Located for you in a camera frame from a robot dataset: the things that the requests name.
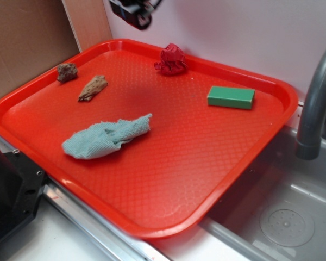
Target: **black machine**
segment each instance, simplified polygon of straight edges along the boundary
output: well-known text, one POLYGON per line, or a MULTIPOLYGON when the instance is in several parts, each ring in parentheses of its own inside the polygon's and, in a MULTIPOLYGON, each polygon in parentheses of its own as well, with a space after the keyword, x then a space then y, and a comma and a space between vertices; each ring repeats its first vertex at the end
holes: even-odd
POLYGON ((162 0, 151 3, 150 0, 109 0, 112 11, 128 24, 139 30, 145 30, 152 21, 151 13, 162 0))
POLYGON ((0 151, 0 243, 35 218, 46 178, 24 153, 0 151))

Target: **sink basin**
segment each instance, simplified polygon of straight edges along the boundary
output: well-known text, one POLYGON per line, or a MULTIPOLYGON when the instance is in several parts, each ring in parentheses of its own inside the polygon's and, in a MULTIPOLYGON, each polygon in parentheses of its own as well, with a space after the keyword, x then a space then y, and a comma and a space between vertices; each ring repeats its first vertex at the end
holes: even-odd
POLYGON ((326 141, 304 161, 295 136, 283 128, 202 222, 250 260, 326 260, 326 141))

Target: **light blue cloth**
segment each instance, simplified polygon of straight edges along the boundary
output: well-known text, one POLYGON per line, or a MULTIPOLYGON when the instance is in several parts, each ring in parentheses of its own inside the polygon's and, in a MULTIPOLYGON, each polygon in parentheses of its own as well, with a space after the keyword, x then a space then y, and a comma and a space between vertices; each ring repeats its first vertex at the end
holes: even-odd
POLYGON ((152 114, 134 121, 101 122, 75 133, 64 141, 64 152, 76 159, 95 159, 121 148, 121 145, 150 130, 149 118, 152 114))

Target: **sink drain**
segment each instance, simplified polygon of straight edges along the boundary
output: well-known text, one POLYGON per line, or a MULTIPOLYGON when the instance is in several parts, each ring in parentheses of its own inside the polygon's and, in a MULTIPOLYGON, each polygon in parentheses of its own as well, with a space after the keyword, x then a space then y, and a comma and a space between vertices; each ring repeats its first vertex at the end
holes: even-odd
POLYGON ((260 226, 264 235, 280 246, 302 246, 314 234, 311 216, 289 203, 276 204, 265 209, 260 226))

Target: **cardboard box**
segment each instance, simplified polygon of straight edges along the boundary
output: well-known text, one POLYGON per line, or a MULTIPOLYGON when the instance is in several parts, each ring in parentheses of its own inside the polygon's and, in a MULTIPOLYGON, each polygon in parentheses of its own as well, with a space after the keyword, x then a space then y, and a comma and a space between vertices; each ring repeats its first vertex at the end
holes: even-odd
POLYGON ((78 52, 61 0, 0 0, 0 98, 78 52))

